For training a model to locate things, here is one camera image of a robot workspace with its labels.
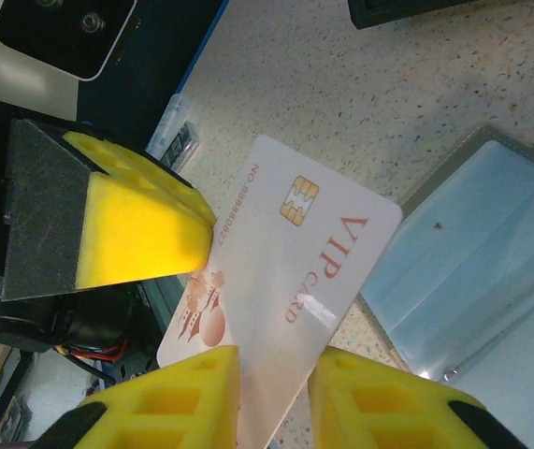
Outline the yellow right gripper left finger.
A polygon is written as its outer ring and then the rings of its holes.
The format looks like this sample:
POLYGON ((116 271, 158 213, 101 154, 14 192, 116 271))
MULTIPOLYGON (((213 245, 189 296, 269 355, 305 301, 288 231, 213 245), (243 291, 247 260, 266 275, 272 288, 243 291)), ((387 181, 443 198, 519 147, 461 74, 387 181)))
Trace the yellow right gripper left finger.
POLYGON ((234 448, 238 347, 225 345, 116 384, 65 413, 37 448, 234 448))

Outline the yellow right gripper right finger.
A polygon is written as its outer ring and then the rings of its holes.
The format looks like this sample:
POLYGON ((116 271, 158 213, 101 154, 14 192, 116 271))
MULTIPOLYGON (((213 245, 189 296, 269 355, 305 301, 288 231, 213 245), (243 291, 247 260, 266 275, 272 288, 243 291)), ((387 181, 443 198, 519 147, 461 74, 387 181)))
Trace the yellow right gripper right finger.
POLYGON ((308 380, 318 448, 521 448, 476 398, 327 347, 308 380))

